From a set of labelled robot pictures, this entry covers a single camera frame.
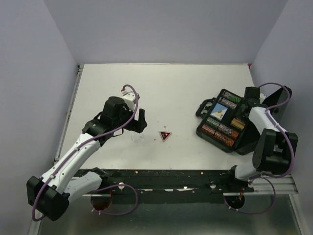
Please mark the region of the red Texas Hold'em card deck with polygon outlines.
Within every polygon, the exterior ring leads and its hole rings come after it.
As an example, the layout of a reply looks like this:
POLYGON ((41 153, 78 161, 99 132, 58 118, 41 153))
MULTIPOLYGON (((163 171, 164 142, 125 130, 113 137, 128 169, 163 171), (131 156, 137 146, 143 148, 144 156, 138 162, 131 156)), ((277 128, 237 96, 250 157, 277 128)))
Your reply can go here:
POLYGON ((240 120, 239 118, 235 117, 232 119, 230 125, 242 131, 242 130, 244 130, 246 123, 244 121, 240 120))

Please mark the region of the blue playing card deck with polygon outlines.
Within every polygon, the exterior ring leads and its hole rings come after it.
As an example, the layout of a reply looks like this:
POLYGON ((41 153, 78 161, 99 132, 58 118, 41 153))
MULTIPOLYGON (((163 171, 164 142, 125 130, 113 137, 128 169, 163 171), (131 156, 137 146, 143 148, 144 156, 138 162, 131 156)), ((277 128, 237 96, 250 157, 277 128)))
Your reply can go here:
POLYGON ((211 111, 210 116, 216 118, 218 121, 221 121, 221 120, 223 119, 223 117, 225 116, 227 110, 228 110, 227 107, 225 107, 225 106, 223 106, 223 105, 217 103, 217 104, 214 106, 213 110, 211 111), (221 111, 221 110, 225 110, 225 113, 224 113, 223 115, 220 115, 220 114, 218 113, 218 112, 221 111))

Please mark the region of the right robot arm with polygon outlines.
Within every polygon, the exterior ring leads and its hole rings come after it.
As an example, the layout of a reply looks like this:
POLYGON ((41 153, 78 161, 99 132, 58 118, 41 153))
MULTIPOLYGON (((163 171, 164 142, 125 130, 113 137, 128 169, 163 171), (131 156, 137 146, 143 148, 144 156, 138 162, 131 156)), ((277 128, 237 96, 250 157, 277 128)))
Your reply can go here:
POLYGON ((243 186, 243 181, 268 176, 283 178, 290 174, 295 160, 298 136, 284 129, 272 116, 271 109, 280 109, 291 98, 291 90, 277 84, 286 93, 281 103, 267 106, 261 100, 260 87, 246 87, 240 113, 256 127, 260 138, 256 144, 250 163, 234 166, 234 175, 225 179, 225 187, 235 192, 243 186))

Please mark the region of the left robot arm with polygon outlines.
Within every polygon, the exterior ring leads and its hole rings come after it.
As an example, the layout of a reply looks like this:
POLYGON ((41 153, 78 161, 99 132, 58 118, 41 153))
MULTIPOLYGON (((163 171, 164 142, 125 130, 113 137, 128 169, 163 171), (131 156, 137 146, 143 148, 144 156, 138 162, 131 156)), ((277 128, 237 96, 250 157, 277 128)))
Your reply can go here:
POLYGON ((27 181, 27 199, 32 206, 33 221, 41 220, 35 215, 38 211, 42 217, 55 221, 65 213, 70 202, 85 193, 104 193, 115 187, 109 184, 108 174, 99 168, 91 169, 77 180, 72 180, 72 177, 106 141, 115 137, 115 132, 143 132, 147 122, 138 101, 137 93, 109 97, 103 111, 85 124, 79 138, 58 163, 41 177, 32 176, 27 181))

